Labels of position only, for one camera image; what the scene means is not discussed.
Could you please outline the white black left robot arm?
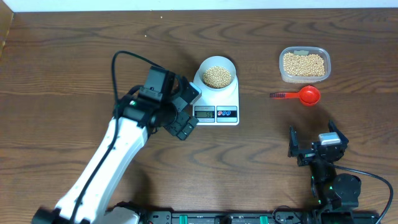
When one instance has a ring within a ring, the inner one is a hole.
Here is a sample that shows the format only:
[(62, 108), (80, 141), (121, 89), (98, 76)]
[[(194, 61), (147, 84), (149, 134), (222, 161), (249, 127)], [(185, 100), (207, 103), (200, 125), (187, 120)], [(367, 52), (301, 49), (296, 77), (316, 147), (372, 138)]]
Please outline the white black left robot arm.
[(101, 223), (109, 200), (132, 159), (156, 129), (184, 141), (197, 119), (185, 112), (201, 90), (184, 77), (148, 78), (122, 98), (106, 134), (74, 186), (52, 211), (40, 208), (32, 223)]

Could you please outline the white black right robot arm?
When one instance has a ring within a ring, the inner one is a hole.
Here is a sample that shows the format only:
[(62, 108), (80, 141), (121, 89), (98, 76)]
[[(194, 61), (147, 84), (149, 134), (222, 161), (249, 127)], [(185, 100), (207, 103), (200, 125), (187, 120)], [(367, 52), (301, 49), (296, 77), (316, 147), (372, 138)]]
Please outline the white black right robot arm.
[(361, 179), (347, 173), (337, 174), (334, 165), (344, 156), (349, 140), (332, 120), (328, 129), (318, 135), (311, 148), (301, 149), (296, 130), (289, 128), (288, 156), (297, 158), (299, 167), (310, 167), (311, 191), (319, 203), (318, 208), (302, 215), (302, 223), (353, 223), (353, 209), (359, 205)]

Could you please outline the red plastic scoop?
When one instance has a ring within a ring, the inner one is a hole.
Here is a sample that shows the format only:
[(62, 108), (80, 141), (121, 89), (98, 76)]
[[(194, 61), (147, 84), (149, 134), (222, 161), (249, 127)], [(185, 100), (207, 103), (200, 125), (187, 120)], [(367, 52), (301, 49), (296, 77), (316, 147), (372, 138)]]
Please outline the red plastic scoop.
[(297, 98), (305, 106), (314, 106), (320, 101), (321, 93), (316, 87), (307, 85), (298, 92), (271, 93), (269, 97), (276, 100)]

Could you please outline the white digital kitchen scale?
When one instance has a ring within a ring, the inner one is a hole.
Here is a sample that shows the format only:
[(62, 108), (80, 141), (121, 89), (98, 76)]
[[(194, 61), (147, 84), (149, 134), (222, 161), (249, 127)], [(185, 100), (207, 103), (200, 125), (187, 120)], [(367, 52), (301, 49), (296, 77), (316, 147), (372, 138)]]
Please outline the white digital kitchen scale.
[(201, 90), (201, 98), (193, 104), (193, 115), (199, 125), (239, 124), (239, 87), (238, 81), (233, 90), (214, 91), (205, 87), (195, 76), (193, 83)]

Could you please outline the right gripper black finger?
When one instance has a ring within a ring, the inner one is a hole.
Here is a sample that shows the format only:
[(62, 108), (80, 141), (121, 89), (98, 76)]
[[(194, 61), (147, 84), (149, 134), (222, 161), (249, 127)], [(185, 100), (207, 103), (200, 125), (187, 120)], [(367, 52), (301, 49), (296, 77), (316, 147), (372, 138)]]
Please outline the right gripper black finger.
[(335, 132), (339, 137), (344, 137), (345, 135), (336, 127), (336, 124), (333, 122), (333, 120), (329, 120), (329, 122), (328, 122), (328, 129), (329, 129), (329, 131), (332, 133), (332, 132)]
[(293, 126), (289, 127), (289, 151), (288, 151), (288, 156), (289, 157), (297, 157), (299, 153), (299, 142), (297, 139), (297, 132), (294, 129)]

